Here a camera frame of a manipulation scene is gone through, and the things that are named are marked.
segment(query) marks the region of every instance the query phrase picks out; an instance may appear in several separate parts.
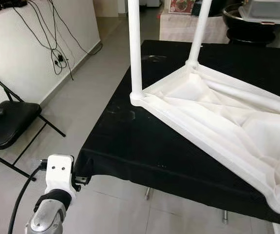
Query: tiled floor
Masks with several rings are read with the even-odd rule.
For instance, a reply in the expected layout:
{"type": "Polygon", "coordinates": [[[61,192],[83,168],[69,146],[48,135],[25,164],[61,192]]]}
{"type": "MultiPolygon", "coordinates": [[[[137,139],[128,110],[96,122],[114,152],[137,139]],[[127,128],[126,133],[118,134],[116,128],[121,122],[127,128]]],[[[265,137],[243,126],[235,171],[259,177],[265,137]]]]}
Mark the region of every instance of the tiled floor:
{"type": "MultiPolygon", "coordinates": [[[[142,14],[142,39],[158,39],[158,9],[142,14]]],[[[62,138],[46,127],[17,166],[31,172],[41,158],[53,153],[78,155],[80,147],[102,113],[129,61],[128,22],[123,20],[107,36],[103,49],[88,60],[51,100],[44,115],[66,132],[62,138]]],[[[40,126],[37,121],[19,142],[3,152],[14,160],[27,139],[40,126]]],[[[19,207],[14,233],[23,233],[34,204],[45,189],[45,174],[28,187],[19,207]]],[[[15,199],[25,178],[0,164],[0,234],[6,233],[15,199]]],[[[221,211],[193,201],[153,191],[144,200],[146,188],[110,176],[94,176],[78,193],[64,222],[65,234],[271,234],[269,223],[230,213],[228,226],[221,211]]]]}

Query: table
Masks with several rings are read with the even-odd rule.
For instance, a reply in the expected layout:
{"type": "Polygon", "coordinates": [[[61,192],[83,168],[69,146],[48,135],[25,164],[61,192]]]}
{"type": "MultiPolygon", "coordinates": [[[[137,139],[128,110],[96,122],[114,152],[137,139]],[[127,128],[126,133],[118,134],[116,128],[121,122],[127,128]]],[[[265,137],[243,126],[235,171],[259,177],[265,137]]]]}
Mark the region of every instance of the table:
{"type": "MultiPolygon", "coordinates": [[[[187,42],[144,41],[143,87],[183,66],[190,47],[187,42]]],[[[280,49],[205,44],[199,62],[280,96],[280,49]]],[[[129,69],[80,150],[78,176],[115,176],[280,224],[280,214],[260,192],[148,111],[132,106],[130,92],[129,69]]]]}

